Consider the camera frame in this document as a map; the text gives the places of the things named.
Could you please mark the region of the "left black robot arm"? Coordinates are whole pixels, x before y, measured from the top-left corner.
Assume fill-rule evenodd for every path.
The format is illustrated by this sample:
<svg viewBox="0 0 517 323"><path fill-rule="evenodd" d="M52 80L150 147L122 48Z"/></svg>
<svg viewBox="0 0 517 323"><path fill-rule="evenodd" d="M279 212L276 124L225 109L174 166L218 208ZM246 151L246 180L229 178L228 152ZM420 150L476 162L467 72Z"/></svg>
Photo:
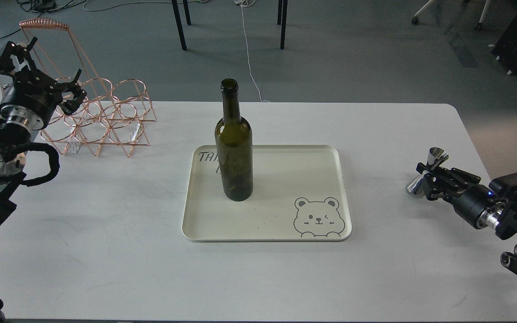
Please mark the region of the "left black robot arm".
<svg viewBox="0 0 517 323"><path fill-rule="evenodd" d="M41 185L59 173L57 149L36 142L34 136L49 125L57 108L73 115L87 96L78 83L81 70L71 80L59 82L37 67L31 57L37 40L33 37L27 45L9 41L0 51L0 75L12 79L0 100L0 226L16 210L10 198L19 186ZM47 154L47 174L26 177L23 168L28 152Z"/></svg>

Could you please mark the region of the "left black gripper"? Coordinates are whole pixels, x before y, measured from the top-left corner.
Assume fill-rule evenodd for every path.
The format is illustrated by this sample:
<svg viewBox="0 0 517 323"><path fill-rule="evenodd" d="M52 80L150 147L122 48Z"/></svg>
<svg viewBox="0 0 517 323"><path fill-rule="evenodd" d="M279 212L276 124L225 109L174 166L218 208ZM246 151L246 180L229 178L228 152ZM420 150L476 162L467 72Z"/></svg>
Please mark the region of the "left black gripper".
<svg viewBox="0 0 517 323"><path fill-rule="evenodd" d="M56 83L50 76L36 75L30 54L36 42L37 37L25 46L8 41L0 50L0 75L13 80L0 102L0 116L10 119L26 113L31 129L41 130L48 126L57 105L65 115L71 116L80 108L87 92L78 84L81 69L73 80L63 83ZM63 97L67 92L72 98Z"/></svg>

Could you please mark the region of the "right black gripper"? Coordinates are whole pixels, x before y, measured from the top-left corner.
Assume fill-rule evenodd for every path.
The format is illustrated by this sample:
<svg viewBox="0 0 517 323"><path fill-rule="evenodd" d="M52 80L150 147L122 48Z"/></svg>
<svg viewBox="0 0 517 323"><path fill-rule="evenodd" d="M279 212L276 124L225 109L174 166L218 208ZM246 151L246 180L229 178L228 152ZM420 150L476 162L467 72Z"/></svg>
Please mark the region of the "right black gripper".
<svg viewBox="0 0 517 323"><path fill-rule="evenodd" d="M418 163L416 171L425 170ZM480 185L480 176L438 166L423 176L422 189L429 201L442 199L449 202L465 222L475 229L490 227L497 230L505 210L505 198L490 188ZM458 189L458 185L468 185Z"/></svg>

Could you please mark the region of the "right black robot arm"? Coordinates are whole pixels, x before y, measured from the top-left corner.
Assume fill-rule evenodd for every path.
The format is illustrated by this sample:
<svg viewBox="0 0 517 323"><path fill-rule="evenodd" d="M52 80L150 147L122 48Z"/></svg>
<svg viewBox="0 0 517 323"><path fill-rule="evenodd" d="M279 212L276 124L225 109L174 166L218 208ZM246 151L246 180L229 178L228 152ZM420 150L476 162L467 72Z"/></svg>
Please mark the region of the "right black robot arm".
<svg viewBox="0 0 517 323"><path fill-rule="evenodd" d="M517 173L495 178L484 186L479 176L458 168L419 163L416 169L422 175L418 188L427 200L444 200L474 229L490 227L499 239L517 235ZM517 245L513 252L503 252L500 262L517 275Z"/></svg>

